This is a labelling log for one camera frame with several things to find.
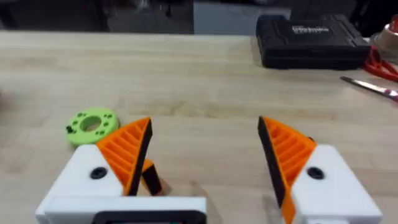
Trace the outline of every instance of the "orange gripper pad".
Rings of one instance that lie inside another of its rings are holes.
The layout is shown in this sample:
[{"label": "orange gripper pad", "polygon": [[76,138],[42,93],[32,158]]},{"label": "orange gripper pad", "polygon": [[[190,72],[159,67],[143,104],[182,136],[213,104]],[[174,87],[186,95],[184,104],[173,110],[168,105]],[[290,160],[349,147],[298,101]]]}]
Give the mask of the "orange gripper pad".
[{"label": "orange gripper pad", "polygon": [[152,125],[144,118],[123,126],[96,143],[124,188],[124,195],[137,195]]},{"label": "orange gripper pad", "polygon": [[291,224],[295,208],[290,189],[317,144],[298,131],[265,116],[259,118],[258,131],[278,205],[286,224]]}]

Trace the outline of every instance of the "wooden table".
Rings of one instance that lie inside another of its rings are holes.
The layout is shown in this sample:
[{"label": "wooden table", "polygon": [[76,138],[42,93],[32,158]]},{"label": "wooden table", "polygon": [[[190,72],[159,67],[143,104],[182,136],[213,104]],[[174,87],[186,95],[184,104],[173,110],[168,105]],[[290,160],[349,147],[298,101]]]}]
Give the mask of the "wooden table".
[{"label": "wooden table", "polygon": [[1,223],[35,223],[73,153],[67,120],[103,106],[122,124],[152,117],[148,158],[172,195],[208,198],[211,224],[281,223],[260,114],[336,146],[395,224],[398,105],[341,75],[398,87],[362,70],[265,69],[250,37],[2,32]]}]

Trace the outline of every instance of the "black plastic case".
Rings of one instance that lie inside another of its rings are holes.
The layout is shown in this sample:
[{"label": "black plastic case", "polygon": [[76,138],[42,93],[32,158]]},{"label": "black plastic case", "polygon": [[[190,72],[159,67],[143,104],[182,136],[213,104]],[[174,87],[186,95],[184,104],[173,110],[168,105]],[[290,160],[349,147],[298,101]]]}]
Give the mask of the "black plastic case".
[{"label": "black plastic case", "polygon": [[261,16],[256,34],[262,64],[270,68],[357,69],[371,49],[342,15],[318,21]]}]

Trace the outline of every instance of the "green gear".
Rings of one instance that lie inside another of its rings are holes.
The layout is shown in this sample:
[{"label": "green gear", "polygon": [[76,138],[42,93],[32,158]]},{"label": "green gear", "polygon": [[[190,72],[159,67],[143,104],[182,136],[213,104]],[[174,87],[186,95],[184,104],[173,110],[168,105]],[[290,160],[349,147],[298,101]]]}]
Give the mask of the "green gear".
[{"label": "green gear", "polygon": [[74,146],[95,144],[119,128],[113,111],[107,108],[88,108],[78,112],[67,124],[67,139]]}]

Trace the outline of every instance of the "scissors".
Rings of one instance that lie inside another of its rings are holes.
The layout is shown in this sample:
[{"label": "scissors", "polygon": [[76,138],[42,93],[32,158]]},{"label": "scissors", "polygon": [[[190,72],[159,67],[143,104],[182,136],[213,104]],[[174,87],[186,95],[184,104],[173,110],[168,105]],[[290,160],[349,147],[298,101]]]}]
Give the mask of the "scissors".
[{"label": "scissors", "polygon": [[373,92],[380,94],[382,96],[385,96],[387,98],[390,98],[390,99],[394,100],[395,102],[398,102],[398,91],[379,87],[379,86],[376,86],[376,85],[373,85],[373,84],[370,84],[370,83],[367,83],[364,81],[359,81],[359,80],[355,80],[355,79],[348,78],[348,77],[340,77],[340,79],[342,79],[348,83],[351,83],[353,85],[373,91]]},{"label": "scissors", "polygon": [[375,76],[398,82],[397,70],[390,63],[381,59],[379,51],[374,46],[371,46],[371,51],[363,69]]}]

